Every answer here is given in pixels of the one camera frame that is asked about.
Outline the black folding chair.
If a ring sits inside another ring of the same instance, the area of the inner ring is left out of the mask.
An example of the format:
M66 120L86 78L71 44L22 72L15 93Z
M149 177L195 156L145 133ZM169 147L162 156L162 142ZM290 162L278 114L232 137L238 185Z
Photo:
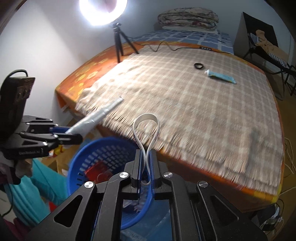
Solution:
M249 49L243 56L243 59L249 55L252 60L252 55L255 54L270 64L280 69L278 72L268 72L270 75L281 75L283 96L285 96L285 85L288 83L290 76L295 79L295 66L290 65L286 60L287 55L282 49L269 42L265 37L265 32L257 30L256 34L248 33Z

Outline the blue plastic laundry basket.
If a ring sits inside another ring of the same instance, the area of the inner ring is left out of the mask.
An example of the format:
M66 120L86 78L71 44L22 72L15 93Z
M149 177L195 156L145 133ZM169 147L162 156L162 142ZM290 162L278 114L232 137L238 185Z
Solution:
M69 164L67 192L73 194L87 181L101 183L124 171L125 165L135 158L136 145L121 138L86 139ZM127 200L123 205L121 229L136 225L152 203L150 186L142 186L139 200Z

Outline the folded floral quilt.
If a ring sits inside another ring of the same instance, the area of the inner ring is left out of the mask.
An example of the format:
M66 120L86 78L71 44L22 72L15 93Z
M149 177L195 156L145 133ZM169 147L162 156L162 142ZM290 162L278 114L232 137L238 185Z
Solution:
M197 27L216 30L219 17L211 9L201 7L175 8L159 14L158 23L166 27Z

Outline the tan clothes on chair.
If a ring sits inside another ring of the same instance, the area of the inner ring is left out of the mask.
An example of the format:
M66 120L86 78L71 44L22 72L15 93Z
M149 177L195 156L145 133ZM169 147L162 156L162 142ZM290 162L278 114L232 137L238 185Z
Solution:
M269 55L272 54L272 56L278 57L283 61L288 61L288 54L276 45L269 42L265 37L265 32L262 30L256 30L256 36L258 39L257 43L255 44L256 46L264 49L264 51Z

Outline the light blue cream tube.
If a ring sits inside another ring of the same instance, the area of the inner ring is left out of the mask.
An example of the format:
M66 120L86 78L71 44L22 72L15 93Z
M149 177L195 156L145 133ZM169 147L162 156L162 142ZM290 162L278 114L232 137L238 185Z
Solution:
M232 84L236 84L236 81L235 81L235 79L233 77L225 75L225 74L216 73L216 72L213 72L213 71L211 71L209 69L205 71L205 74L208 77L214 77L214 78L218 78L220 80L226 81L226 82L230 82Z

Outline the white ribbon band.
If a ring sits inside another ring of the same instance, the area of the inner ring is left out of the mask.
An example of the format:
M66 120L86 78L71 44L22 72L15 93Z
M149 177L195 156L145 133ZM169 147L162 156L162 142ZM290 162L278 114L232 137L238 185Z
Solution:
M143 121L153 121L156 124L156 129L152 132L152 127L145 128L142 132L137 131L137 127ZM143 113L139 115L132 124L133 137L141 150L141 174L147 173L147 180L141 180L143 185L149 185L151 183L151 169L149 165L149 153L153 149L160 132L160 123L157 116L153 113Z

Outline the blue checked bed cover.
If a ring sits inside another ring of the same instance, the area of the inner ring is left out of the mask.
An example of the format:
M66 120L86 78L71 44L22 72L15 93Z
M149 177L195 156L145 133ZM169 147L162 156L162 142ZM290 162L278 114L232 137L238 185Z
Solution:
M166 41L189 43L217 49L234 55L234 49L227 33L204 33L193 31L158 30L138 37L130 37L133 42Z

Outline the teal trouser leg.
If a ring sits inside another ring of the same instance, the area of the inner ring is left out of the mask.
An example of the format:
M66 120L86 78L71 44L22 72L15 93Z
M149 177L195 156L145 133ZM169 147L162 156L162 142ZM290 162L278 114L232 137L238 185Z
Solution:
M31 177L22 177L18 185L5 184L4 189L16 217L28 227L35 227L51 213L44 199L59 206L68 198L66 177L37 159L33 159Z

